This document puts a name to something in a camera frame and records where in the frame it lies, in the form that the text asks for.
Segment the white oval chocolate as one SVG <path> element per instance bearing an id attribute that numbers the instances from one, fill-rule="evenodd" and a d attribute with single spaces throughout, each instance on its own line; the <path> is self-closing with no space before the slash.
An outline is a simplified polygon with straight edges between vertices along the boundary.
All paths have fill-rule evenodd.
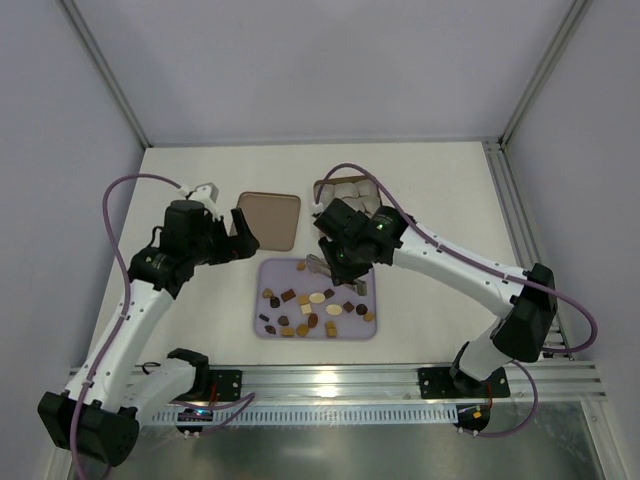
<path id="1" fill-rule="evenodd" d="M 340 305 L 330 304 L 326 307 L 326 312 L 331 316 L 338 316 L 343 312 L 343 309 Z"/>
<path id="2" fill-rule="evenodd" d="M 321 304 L 325 301 L 325 299 L 325 295 L 321 292 L 316 292 L 309 296 L 309 301 L 314 304 Z"/>

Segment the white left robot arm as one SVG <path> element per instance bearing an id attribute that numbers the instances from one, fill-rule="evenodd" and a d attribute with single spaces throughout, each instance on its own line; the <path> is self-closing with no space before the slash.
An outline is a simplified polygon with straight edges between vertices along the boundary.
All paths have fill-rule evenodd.
<path id="1" fill-rule="evenodd" d="M 199 400 L 212 390 L 209 359 L 184 348 L 135 385 L 132 370 L 159 320 L 201 265 L 255 255 L 259 242 L 241 209 L 232 231 L 199 201 L 175 200 L 166 209 L 158 246 L 136 254 L 125 272 L 117 310 L 83 368 L 60 393 L 46 392 L 37 412 L 53 443 L 100 461 L 122 464 L 141 427 L 174 399 Z"/>

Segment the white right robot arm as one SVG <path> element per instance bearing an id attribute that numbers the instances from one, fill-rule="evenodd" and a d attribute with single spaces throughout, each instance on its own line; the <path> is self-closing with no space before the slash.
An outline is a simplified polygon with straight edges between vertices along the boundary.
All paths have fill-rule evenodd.
<path id="1" fill-rule="evenodd" d="M 495 316 L 452 362 L 449 375 L 461 394 L 481 391 L 495 371 L 513 360 L 538 360 L 557 312 L 557 301 L 549 293 L 554 275 L 548 267 L 536 264 L 522 270 L 456 251 L 389 206 L 367 216 L 334 200 L 315 215 L 314 225 L 335 285 L 355 283 L 376 264 L 403 268 L 455 289 Z"/>

